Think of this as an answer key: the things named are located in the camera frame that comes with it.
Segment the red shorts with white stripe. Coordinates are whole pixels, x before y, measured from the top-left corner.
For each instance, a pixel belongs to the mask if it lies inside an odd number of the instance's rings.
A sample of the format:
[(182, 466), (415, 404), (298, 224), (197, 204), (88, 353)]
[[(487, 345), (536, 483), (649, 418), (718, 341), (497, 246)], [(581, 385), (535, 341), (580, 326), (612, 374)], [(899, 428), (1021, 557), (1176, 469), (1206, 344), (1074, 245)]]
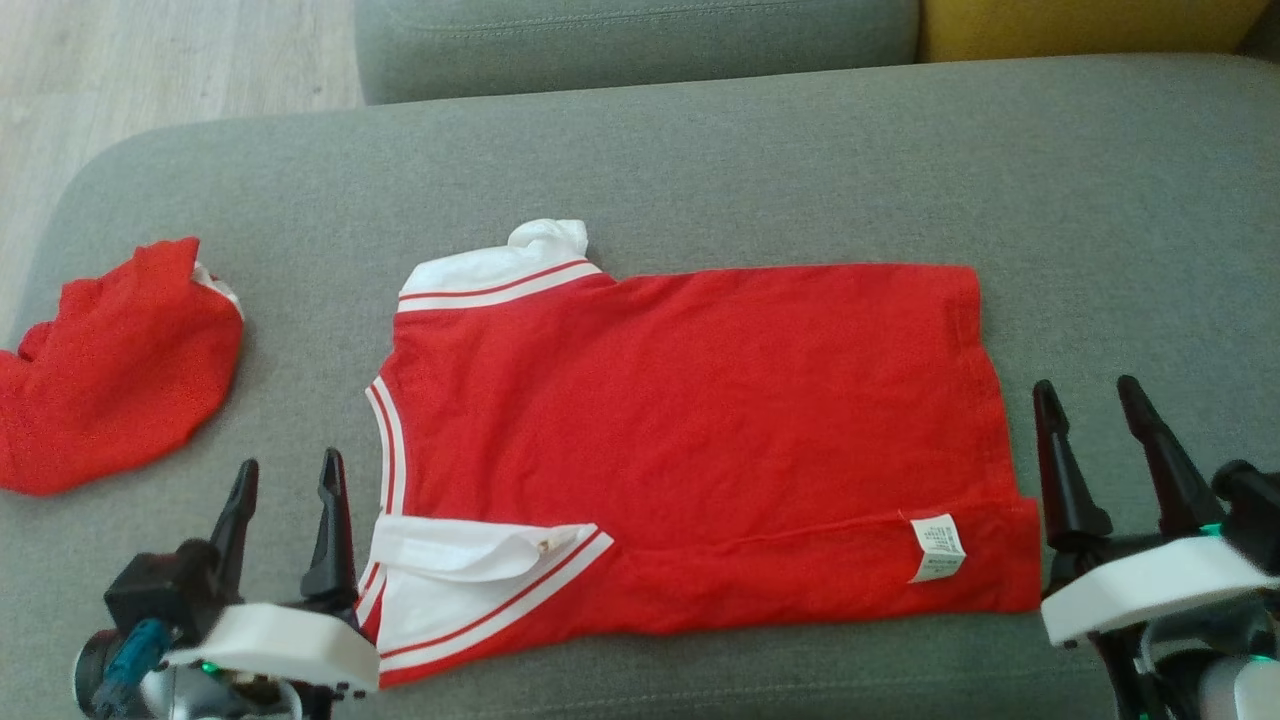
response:
[(227, 400), (243, 336), (195, 237), (65, 283), (55, 316), (0, 348), (0, 489), (61, 495), (180, 448)]

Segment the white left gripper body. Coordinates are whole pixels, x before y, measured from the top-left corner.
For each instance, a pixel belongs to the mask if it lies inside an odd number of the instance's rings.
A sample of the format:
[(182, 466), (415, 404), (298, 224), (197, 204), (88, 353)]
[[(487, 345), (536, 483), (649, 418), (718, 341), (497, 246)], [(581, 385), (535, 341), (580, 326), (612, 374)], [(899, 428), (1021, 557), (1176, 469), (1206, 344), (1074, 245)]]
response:
[(170, 650), (164, 661), (197, 661), (233, 673), (275, 676), (334, 691), (379, 691), (379, 652), (340, 618), (276, 603), (224, 609), (202, 642)]

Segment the grey fabric sofa seat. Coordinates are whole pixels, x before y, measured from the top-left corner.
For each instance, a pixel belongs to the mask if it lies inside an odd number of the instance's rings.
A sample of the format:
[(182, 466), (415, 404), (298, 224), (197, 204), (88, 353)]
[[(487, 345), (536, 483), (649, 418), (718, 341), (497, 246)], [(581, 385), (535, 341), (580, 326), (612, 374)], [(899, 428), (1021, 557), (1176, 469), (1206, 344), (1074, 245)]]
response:
[(133, 249), (197, 236), (239, 295), (233, 395), (180, 452), (56, 498), (0, 492), (0, 720), (83, 720), (70, 670), (140, 551), (211, 529), (261, 464), (244, 593), (296, 597), (323, 454), (357, 546), (381, 448), (365, 388), (430, 258), (580, 218), (612, 275), (975, 268), (1019, 480), (1053, 382), (1117, 533), (1158, 516), (1116, 397), (1135, 375), (1201, 469), (1280, 470), (1280, 65), (1100, 55), (468, 97), (150, 131), (69, 183), (15, 322)]

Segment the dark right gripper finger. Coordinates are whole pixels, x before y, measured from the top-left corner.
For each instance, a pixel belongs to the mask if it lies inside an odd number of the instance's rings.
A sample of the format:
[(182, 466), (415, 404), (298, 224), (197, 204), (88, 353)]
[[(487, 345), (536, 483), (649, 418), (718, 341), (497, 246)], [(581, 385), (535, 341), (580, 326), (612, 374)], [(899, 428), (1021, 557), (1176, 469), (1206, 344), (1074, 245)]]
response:
[(1133, 375), (1120, 375), (1116, 387), (1130, 434), (1146, 454), (1158, 502), (1161, 534), (1192, 536), (1221, 524), (1226, 514), (1219, 498), (1140, 382)]
[(1070, 446), (1070, 421), (1050, 380), (1032, 391), (1044, 534), (1050, 548), (1080, 553), (1100, 547), (1114, 530), (1093, 500)]

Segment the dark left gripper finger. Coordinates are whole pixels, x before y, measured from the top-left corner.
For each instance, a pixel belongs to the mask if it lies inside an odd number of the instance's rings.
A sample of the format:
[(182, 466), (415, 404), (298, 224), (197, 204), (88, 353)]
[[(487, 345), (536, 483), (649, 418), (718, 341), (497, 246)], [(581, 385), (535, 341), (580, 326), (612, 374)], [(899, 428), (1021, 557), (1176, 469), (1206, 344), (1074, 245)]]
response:
[(323, 510), (308, 570), (300, 583), (302, 607), (358, 625), (353, 532), (346, 466), (337, 448), (324, 454), (317, 483)]
[(259, 461), (246, 459), (227, 497), (224, 507), (210, 537), (218, 551), (218, 568), (214, 571), (218, 596), (230, 603), (242, 602), (239, 592), (244, 561), (244, 542), (251, 519), (256, 512), (259, 497)]

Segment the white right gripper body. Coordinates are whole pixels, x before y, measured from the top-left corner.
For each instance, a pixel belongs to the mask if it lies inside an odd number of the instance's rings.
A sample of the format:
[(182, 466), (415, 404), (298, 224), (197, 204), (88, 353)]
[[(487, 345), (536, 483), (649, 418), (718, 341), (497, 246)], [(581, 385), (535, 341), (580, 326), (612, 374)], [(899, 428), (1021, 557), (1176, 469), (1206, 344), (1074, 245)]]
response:
[(1176, 539), (1106, 562), (1043, 600), (1048, 641), (1064, 647), (1093, 633), (1235, 600), (1252, 591), (1280, 591), (1280, 573), (1260, 569), (1216, 536)]

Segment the grey sofa back cushion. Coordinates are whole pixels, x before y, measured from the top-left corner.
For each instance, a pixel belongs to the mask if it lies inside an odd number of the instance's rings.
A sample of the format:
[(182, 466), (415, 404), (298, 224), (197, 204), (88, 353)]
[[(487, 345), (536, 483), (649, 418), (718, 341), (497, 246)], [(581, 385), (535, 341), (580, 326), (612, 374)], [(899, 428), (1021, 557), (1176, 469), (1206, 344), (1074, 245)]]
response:
[(920, 0), (355, 0), (370, 105), (913, 63)]

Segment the red polo shirt white collar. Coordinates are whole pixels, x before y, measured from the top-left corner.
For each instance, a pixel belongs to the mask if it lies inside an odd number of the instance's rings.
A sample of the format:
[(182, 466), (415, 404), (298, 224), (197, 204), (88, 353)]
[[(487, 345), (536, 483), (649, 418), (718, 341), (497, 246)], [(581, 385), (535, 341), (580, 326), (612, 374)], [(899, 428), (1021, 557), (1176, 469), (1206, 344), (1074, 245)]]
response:
[(1029, 612), (969, 266), (617, 279), (580, 220), (416, 265), (366, 396), (383, 688), (585, 635)]

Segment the yellow cushion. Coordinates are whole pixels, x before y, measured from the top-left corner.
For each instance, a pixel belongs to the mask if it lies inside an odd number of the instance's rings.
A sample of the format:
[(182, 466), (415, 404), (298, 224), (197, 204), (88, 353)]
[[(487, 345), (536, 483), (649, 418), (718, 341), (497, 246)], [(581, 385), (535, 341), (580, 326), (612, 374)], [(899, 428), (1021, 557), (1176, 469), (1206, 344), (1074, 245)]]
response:
[(920, 63), (1234, 53), (1280, 0), (920, 0)]

